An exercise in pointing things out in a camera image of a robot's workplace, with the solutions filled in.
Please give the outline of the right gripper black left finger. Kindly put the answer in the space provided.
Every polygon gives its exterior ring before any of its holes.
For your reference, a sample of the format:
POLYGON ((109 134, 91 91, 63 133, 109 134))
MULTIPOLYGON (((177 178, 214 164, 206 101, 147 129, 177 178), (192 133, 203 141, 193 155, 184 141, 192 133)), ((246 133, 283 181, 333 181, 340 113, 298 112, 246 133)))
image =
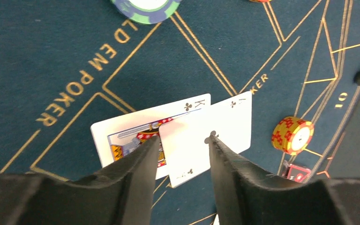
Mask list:
POLYGON ((0 225, 147 225, 160 139, 77 181, 0 174, 0 225))

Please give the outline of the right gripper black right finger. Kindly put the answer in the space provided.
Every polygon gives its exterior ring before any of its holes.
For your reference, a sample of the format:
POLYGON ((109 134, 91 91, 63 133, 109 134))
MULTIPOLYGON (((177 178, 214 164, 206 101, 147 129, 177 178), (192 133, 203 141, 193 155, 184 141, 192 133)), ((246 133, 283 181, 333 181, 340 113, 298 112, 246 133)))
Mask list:
POLYGON ((210 136, 210 173, 222 225, 360 225, 360 178, 305 184, 274 175, 210 136))

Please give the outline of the king of clubs card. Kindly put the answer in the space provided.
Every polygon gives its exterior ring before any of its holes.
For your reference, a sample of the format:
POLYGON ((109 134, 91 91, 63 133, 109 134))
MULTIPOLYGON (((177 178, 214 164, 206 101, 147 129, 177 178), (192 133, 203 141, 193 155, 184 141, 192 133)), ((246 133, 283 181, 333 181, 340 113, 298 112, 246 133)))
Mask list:
POLYGON ((133 152, 148 139, 159 136, 159 127, 184 114, 211 105, 209 93, 124 114, 91 125, 102 167, 133 152))

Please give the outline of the black red all-in triangle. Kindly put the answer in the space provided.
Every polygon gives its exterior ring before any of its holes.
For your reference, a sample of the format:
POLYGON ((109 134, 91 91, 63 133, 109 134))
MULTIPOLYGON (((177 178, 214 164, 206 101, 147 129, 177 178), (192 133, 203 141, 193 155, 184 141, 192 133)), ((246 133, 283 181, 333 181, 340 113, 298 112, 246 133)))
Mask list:
POLYGON ((280 175, 286 179, 302 183, 310 174, 310 169, 284 161, 280 175))

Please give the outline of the orange poker chip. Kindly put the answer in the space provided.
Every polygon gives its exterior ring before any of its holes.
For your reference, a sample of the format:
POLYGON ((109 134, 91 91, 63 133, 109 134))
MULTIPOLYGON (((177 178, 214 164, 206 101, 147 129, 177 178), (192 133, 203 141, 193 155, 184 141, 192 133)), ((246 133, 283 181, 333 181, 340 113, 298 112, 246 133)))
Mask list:
POLYGON ((277 150, 295 156, 310 143, 314 134, 314 124, 294 116, 283 118, 274 128, 271 144, 277 150))
POLYGON ((250 0, 252 2, 270 2, 271 0, 250 0))

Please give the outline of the ace of clubs card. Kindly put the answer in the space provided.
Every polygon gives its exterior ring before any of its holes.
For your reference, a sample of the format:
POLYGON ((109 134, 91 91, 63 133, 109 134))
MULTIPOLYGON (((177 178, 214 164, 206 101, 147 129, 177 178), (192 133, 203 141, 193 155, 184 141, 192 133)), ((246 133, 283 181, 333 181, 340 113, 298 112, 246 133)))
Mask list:
POLYGON ((246 91, 162 125, 162 148, 172 188, 210 168, 209 137, 236 153, 251 145, 252 92, 246 91))

